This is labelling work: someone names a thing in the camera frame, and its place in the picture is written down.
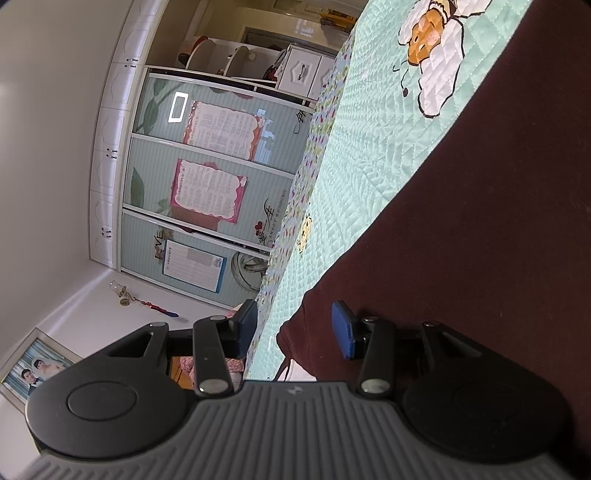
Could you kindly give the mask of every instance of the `yellow cartoon print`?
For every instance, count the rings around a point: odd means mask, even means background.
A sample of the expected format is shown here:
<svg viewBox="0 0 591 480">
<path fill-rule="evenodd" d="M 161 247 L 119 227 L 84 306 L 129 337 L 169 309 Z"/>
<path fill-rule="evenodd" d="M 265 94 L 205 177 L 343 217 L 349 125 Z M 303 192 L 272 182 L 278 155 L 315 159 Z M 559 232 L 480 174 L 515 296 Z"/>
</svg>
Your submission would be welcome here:
<svg viewBox="0 0 591 480">
<path fill-rule="evenodd" d="M 426 117 L 441 112 L 441 107 L 453 95 L 457 73 L 464 59 L 464 26 L 460 19 L 480 15 L 492 0 L 418 0 L 402 23 L 398 43 L 408 46 L 407 58 L 394 65 L 400 72 L 408 64 L 400 85 L 403 96 L 408 95 L 404 77 L 410 67 L 419 67 L 421 92 L 418 105 Z"/>
<path fill-rule="evenodd" d="M 300 235 L 296 240 L 296 244 L 302 254 L 304 252 L 304 248 L 306 248 L 306 242 L 308 241 L 308 237 L 310 236 L 310 231 L 312 230 L 312 217 L 310 214 L 306 214 L 304 218 L 304 222 L 301 224 Z"/>
</svg>

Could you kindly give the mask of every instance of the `quilted bedspread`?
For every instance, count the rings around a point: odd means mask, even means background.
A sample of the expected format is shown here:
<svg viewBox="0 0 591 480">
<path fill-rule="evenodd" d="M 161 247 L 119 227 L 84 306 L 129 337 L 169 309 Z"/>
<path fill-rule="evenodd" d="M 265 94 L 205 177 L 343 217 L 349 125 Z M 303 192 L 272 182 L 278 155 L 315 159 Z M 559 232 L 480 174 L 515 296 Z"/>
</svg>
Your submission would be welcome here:
<svg viewBox="0 0 591 480">
<path fill-rule="evenodd" d="M 370 0 L 314 114 L 257 297 L 247 378 L 274 376 L 281 324 L 443 138 L 530 1 Z"/>
</svg>

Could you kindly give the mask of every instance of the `ceiling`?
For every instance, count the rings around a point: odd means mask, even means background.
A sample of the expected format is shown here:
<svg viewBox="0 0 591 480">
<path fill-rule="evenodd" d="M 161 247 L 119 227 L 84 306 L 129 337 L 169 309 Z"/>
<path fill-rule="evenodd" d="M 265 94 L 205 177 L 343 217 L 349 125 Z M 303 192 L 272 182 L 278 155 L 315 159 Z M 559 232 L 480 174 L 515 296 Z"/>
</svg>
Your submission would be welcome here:
<svg viewBox="0 0 591 480">
<path fill-rule="evenodd" d="M 130 4 L 9 0 L 0 9 L 0 357 L 89 266 L 95 122 Z"/>
</svg>

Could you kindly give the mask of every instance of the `green leaf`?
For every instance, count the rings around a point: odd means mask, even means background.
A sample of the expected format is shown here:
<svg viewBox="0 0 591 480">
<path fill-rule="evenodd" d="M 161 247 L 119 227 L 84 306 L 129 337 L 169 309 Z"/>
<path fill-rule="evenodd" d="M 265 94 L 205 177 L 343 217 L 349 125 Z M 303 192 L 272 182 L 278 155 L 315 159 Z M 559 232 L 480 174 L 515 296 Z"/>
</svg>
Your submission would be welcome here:
<svg viewBox="0 0 591 480">
<path fill-rule="evenodd" d="M 135 168 L 131 176 L 131 205 L 144 208 L 144 181 Z"/>
<path fill-rule="evenodd" d="M 156 79 L 154 81 L 154 96 L 158 96 L 160 92 L 166 87 L 166 80 L 165 79 Z"/>
<path fill-rule="evenodd" d="M 144 135 L 149 135 L 158 120 L 158 104 L 153 98 L 146 105 L 144 112 Z"/>
</svg>

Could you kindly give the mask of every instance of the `picture frame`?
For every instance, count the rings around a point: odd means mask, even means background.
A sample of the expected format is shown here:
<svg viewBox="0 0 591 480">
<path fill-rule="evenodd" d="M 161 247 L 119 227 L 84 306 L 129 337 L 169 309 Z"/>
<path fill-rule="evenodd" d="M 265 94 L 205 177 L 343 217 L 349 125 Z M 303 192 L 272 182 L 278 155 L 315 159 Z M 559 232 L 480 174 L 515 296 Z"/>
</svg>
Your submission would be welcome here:
<svg viewBox="0 0 591 480">
<path fill-rule="evenodd" d="M 82 357 L 35 328 L 0 368 L 0 393 L 25 413 L 29 395 Z"/>
</svg>

